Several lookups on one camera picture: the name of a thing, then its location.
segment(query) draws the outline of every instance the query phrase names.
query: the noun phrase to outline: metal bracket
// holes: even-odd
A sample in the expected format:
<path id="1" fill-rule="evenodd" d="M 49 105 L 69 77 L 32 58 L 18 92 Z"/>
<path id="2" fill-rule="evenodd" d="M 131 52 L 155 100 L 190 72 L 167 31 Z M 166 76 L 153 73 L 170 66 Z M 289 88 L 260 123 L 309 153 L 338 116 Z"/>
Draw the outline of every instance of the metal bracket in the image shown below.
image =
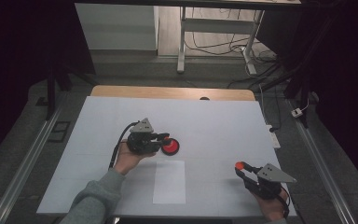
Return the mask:
<path id="1" fill-rule="evenodd" d="M 133 126 L 133 128 L 130 130 L 130 133 L 152 133 L 153 131 L 154 130 L 149 122 L 149 119 L 146 118 Z"/>
<path id="2" fill-rule="evenodd" d="M 257 176 L 266 179 L 270 182 L 284 182 L 284 183 L 296 183 L 297 180 L 291 177 L 289 174 L 275 167 L 271 163 L 267 163 L 259 172 Z"/>

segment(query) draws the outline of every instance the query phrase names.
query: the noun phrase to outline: white table surface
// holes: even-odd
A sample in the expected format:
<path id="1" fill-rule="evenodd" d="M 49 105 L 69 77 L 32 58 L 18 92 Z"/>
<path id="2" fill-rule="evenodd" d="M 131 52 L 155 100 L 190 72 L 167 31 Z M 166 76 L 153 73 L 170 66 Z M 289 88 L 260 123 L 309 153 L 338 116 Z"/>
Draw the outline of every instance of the white table surface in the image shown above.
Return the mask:
<path id="1" fill-rule="evenodd" d="M 127 174 L 118 217 L 262 216 L 234 171 L 237 161 L 280 167 L 258 102 L 92 96 L 83 105 L 37 213 L 66 214 L 78 192 L 106 173 L 124 128 L 144 118 L 156 133 L 177 139 L 180 150 L 171 157 L 158 152 Z M 153 203 L 157 163 L 162 161 L 184 162 L 185 203 Z M 295 216 L 293 206 L 289 208 Z"/>

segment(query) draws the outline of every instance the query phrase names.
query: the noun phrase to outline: cable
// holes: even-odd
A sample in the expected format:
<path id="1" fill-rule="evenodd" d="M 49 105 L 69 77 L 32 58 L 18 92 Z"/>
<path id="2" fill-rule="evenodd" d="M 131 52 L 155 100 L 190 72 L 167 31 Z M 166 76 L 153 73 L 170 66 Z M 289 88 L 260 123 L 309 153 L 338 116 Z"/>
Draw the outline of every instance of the cable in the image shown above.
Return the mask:
<path id="1" fill-rule="evenodd" d="M 118 141 L 117 141 L 117 144 L 115 146 L 115 149 L 113 150 L 113 155 L 112 155 L 112 159 L 110 160 L 110 163 L 109 163 L 109 167 L 113 167 L 113 165 L 115 164 L 115 160 L 116 160 L 116 157 L 117 157 L 117 153 L 118 153 L 118 147 L 120 146 L 120 143 L 121 143 L 121 140 L 123 139 L 124 137 L 124 134 L 127 132 L 127 130 L 132 127 L 132 126 L 135 126 L 137 123 L 139 123 L 140 121 L 138 122 L 133 122 L 131 124 L 129 124 L 129 126 L 127 126 L 123 133 L 121 134 L 121 136 L 118 138 Z"/>
<path id="2" fill-rule="evenodd" d="M 294 206 L 294 208 L 295 208 L 295 210 L 296 210 L 296 212 L 297 212 L 297 215 L 300 217 L 302 223 L 303 223 L 303 224 L 306 224 L 307 222 L 306 222 L 306 221 L 304 220 L 304 218 L 302 217 L 301 212 L 300 212 L 300 210 L 299 210 L 299 207 Z"/>
<path id="3" fill-rule="evenodd" d="M 185 80 L 185 82 L 188 83 L 188 84 L 190 84 L 190 85 L 192 85 L 192 86 L 195 87 L 195 88 L 198 88 L 198 86 L 197 86 L 196 84 L 194 84 L 194 83 L 192 83 L 192 82 L 190 82 L 190 81 L 188 81 L 188 80 Z"/>
<path id="4" fill-rule="evenodd" d="M 275 102 L 277 103 L 277 107 L 278 107 L 278 121 L 279 121 L 278 128 L 275 128 L 275 131 L 276 131 L 282 127 L 281 108 L 279 107 L 279 102 L 278 102 L 277 86 L 275 86 Z"/>
<path id="5" fill-rule="evenodd" d="M 191 48 L 186 42 L 185 42 L 185 45 L 186 45 L 186 47 L 188 47 L 189 49 L 193 49 L 193 48 Z M 231 52 L 234 51 L 234 49 L 232 49 L 232 50 L 230 50 L 230 51 L 223 52 L 223 53 L 213 53 L 213 52 L 210 52 L 210 51 L 204 50 L 204 49 L 193 49 L 193 50 L 202 51 L 202 52 L 209 53 L 209 54 L 212 54 L 212 55 L 224 55 L 224 54 L 229 54 L 229 53 L 231 53 Z"/>
<path id="6" fill-rule="evenodd" d="M 263 112 L 264 122 L 267 124 L 266 114 L 264 113 L 263 90 L 261 89 L 261 85 L 260 85 L 260 84 L 258 84 L 258 87 L 260 88 L 260 93 L 261 93 L 261 111 Z"/>
<path id="7" fill-rule="evenodd" d="M 223 43 L 223 44 L 216 44 L 216 45 L 209 45 L 209 46 L 198 46 L 197 43 L 196 43 L 196 39 L 194 37 L 194 32 L 192 32 L 192 33 L 193 33 L 194 46 L 196 46 L 198 49 L 208 49 L 208 48 L 220 47 L 220 46 L 227 45 L 227 44 L 231 43 L 230 41 L 228 41 L 228 42 Z M 247 39 L 249 39 L 249 37 L 239 39 L 239 40 L 234 40 L 234 41 L 232 41 L 232 43 L 237 43 L 237 42 L 240 42 L 242 40 L 247 40 Z"/>
<path id="8" fill-rule="evenodd" d="M 272 50 L 270 50 L 270 49 L 263 50 L 263 51 L 261 51 L 260 53 L 258 53 L 258 56 L 255 56 L 255 52 L 254 52 L 254 50 L 252 49 L 252 50 L 251 50 L 251 52 L 252 52 L 252 54 L 253 54 L 252 59 L 254 59 L 257 63 L 276 63 L 276 62 L 278 61 L 276 58 L 268 57 L 268 58 L 271 59 L 271 60 L 265 60 L 265 59 L 263 59 L 263 58 L 260 56 L 262 53 L 264 53 L 264 52 L 270 52 L 270 51 L 272 51 Z"/>
<path id="9" fill-rule="evenodd" d="M 286 190 L 286 189 L 284 189 L 284 188 L 282 188 L 282 189 L 284 190 L 284 192 L 286 192 L 287 197 L 288 197 L 288 199 L 289 199 L 289 203 L 287 204 L 287 206 L 290 206 L 290 202 L 291 202 L 291 199 L 290 199 L 290 194 L 289 194 L 289 192 L 287 192 L 287 190 Z"/>
<path id="10" fill-rule="evenodd" d="M 275 64 L 273 64 L 271 67 L 274 67 L 274 68 L 273 68 L 271 71 L 269 71 L 268 73 L 266 73 L 265 75 L 262 74 L 262 75 L 264 75 L 264 76 L 263 76 L 263 77 L 260 77 L 256 82 L 254 82 L 254 83 L 252 83 L 251 85 L 249 85 L 248 90 L 250 90 L 254 85 L 261 83 L 261 82 L 262 82 L 263 80 L 265 80 L 267 77 L 271 76 L 276 70 L 278 70 L 278 69 L 281 67 L 281 65 L 280 65 L 279 63 L 275 63 Z"/>
<path id="11" fill-rule="evenodd" d="M 266 71 L 262 72 L 262 73 L 260 74 L 260 76 L 265 75 L 265 74 L 269 71 L 269 69 L 271 69 L 274 65 L 275 65 L 275 64 L 273 64 L 272 66 L 270 66 Z M 244 78 L 244 79 L 241 79 L 241 80 L 233 80 L 233 81 L 231 81 L 230 83 L 228 83 L 227 89 L 229 89 L 230 86 L 231 86 L 232 84 L 234 84 L 234 83 L 243 82 L 243 81 L 247 81 L 247 80 L 251 80 L 251 79 L 255 79 L 255 78 L 264 79 L 263 77 L 247 77 L 247 78 Z M 253 84 L 251 84 L 251 85 L 248 87 L 248 89 L 249 89 L 250 87 L 252 87 L 254 84 L 256 84 L 256 82 L 253 83 Z"/>
<path id="12" fill-rule="evenodd" d="M 219 8 L 220 13 L 225 13 L 228 12 L 228 16 L 226 17 L 226 19 L 229 18 L 229 15 L 231 14 L 231 9 L 226 9 L 226 11 L 222 11 L 222 8 Z"/>
<path id="13" fill-rule="evenodd" d="M 301 109 L 301 111 L 307 109 L 307 107 L 308 107 L 309 105 L 310 105 L 310 98 L 307 98 L 307 105 L 306 105 L 303 109 Z"/>

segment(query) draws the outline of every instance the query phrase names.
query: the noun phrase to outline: aluminum rail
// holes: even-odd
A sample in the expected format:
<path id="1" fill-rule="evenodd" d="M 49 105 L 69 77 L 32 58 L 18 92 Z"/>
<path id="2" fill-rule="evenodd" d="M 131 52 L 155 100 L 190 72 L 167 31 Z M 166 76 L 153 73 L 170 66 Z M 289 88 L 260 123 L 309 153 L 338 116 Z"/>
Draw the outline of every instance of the aluminum rail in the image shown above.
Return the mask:
<path id="1" fill-rule="evenodd" d="M 34 168 L 37 158 L 43 149 L 48 136 L 54 126 L 55 121 L 61 114 L 62 106 L 64 105 L 68 93 L 61 93 L 58 97 L 57 109 L 51 116 L 50 120 L 45 121 L 41 130 L 39 131 L 33 144 L 30 146 L 28 153 L 22 160 L 22 163 L 11 180 L 10 184 L 5 191 L 4 196 L 0 201 L 0 223 L 7 221 L 8 215 L 11 212 L 17 198 L 19 197 L 25 182 L 28 179 L 29 174 Z"/>
<path id="2" fill-rule="evenodd" d="M 289 100 L 286 100 L 286 103 L 290 110 L 295 109 Z M 306 144 L 307 150 L 310 153 L 310 157 L 312 158 L 313 163 L 318 170 L 318 174 L 321 177 L 322 182 L 324 183 L 324 187 L 330 194 L 333 205 L 335 206 L 337 214 L 341 219 L 342 223 L 355 224 L 356 221 L 354 220 L 351 209 L 348 207 L 348 204 L 344 196 L 342 195 L 341 190 L 339 189 L 336 181 L 334 180 L 334 177 L 331 175 L 330 170 L 328 169 L 326 162 L 324 161 L 324 157 L 322 156 L 321 152 L 313 141 L 313 137 L 310 134 L 310 131 L 304 128 L 299 119 L 296 119 L 296 126 L 301 137 L 304 140 L 304 143 Z"/>

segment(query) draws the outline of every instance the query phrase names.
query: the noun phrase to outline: metal frame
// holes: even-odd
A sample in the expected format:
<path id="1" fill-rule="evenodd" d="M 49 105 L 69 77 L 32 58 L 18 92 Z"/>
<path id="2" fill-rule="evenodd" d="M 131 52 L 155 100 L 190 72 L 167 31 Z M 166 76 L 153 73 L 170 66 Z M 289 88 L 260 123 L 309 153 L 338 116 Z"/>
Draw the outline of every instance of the metal frame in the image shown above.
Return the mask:
<path id="1" fill-rule="evenodd" d="M 11 209 L 13 208 L 17 198 L 19 197 L 21 190 L 28 179 L 29 174 L 33 170 L 34 164 L 36 163 L 36 160 L 39 157 L 43 146 L 48 140 L 48 135 L 50 134 L 50 131 L 52 130 L 55 121 L 61 114 L 62 106 L 66 102 L 67 94 L 68 93 L 62 93 L 59 96 L 58 105 L 56 107 L 55 112 L 52 114 L 50 120 L 46 120 L 43 124 L 28 153 L 22 160 L 19 169 L 17 170 L 16 174 L 8 185 L 5 194 L 2 196 L 2 199 L 0 201 L 0 223 L 5 223 L 7 221 Z"/>
<path id="2" fill-rule="evenodd" d="M 246 48 L 242 48 L 242 55 L 246 61 L 246 66 L 250 75 L 255 75 L 255 65 L 252 62 L 250 52 L 255 41 L 258 27 L 263 17 L 264 11 L 257 11 L 254 21 L 231 21 L 231 20 L 212 20 L 212 19 L 194 19 L 186 18 L 186 7 L 183 7 L 181 15 L 181 33 L 178 52 L 177 72 L 185 72 L 185 33 L 217 33 L 217 34 L 239 34 L 249 35 Z"/>
<path id="3" fill-rule="evenodd" d="M 290 108 L 289 110 L 294 109 L 289 100 L 286 100 L 286 103 Z M 341 190 L 334 180 L 334 177 L 330 173 L 330 170 L 328 169 L 326 162 L 324 161 L 324 157 L 319 151 L 319 148 L 316 146 L 315 141 L 313 141 L 313 137 L 310 134 L 310 131 L 304 128 L 299 119 L 296 119 L 296 126 L 298 128 L 298 132 L 304 140 L 308 152 L 310 153 L 310 157 L 315 164 L 316 169 L 318 170 L 318 174 L 324 183 L 324 187 L 332 198 L 333 205 L 335 206 L 337 214 L 342 223 L 355 224 L 356 221 L 353 217 L 351 209 L 349 208 Z"/>

